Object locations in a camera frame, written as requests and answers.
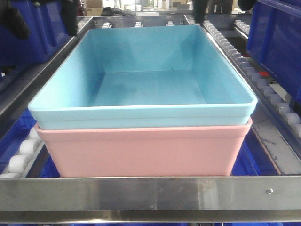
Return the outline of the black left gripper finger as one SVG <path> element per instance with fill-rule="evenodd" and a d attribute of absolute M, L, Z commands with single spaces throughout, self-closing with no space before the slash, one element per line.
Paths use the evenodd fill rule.
<path fill-rule="evenodd" d="M 62 0 L 61 17 L 69 36 L 77 35 L 77 0 Z"/>
<path fill-rule="evenodd" d="M 20 40 L 29 38 L 30 29 L 18 8 L 12 7 L 10 0 L 0 1 L 0 25 Z"/>

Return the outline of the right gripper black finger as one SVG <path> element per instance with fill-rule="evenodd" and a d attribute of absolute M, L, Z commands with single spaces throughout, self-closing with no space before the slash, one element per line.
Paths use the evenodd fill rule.
<path fill-rule="evenodd" d="M 202 24 L 205 19 L 208 0 L 193 0 L 192 5 L 195 23 Z"/>
<path fill-rule="evenodd" d="M 256 0 L 238 0 L 238 6 L 242 11 L 249 11 L 253 8 Z"/>

